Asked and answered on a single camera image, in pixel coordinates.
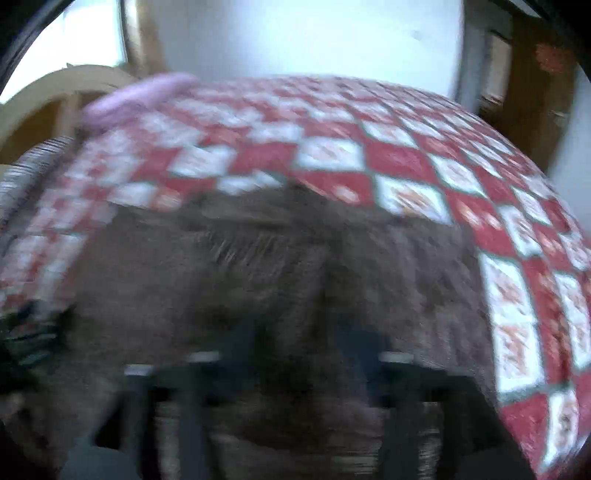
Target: window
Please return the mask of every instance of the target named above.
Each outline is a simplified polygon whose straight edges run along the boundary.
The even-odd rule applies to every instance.
[[[113,67],[124,61],[118,0],[75,0],[32,43],[0,93],[0,102],[67,64]]]

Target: pink pillow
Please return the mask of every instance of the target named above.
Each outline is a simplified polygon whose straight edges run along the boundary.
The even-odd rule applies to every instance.
[[[199,79],[189,73],[159,73],[119,89],[82,110],[82,127],[91,134],[105,132],[155,108]]]

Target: door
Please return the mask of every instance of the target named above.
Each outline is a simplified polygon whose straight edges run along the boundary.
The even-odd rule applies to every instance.
[[[498,129],[547,171],[568,125],[576,58],[543,20],[515,15],[509,84]]]

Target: checkered quilt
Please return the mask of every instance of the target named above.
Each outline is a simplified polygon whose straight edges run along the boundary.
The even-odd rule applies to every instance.
[[[384,82],[203,85],[92,138],[42,195],[1,272],[5,307],[50,300],[115,205],[178,208],[295,177],[353,205],[474,231],[502,417],[540,477],[591,430],[587,240],[539,169],[448,99]]]

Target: wooden furniture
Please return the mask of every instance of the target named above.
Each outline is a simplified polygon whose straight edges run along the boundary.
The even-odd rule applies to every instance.
[[[0,164],[13,163],[44,140],[73,134],[82,106],[136,80],[119,68],[81,65],[23,88],[0,105]]]

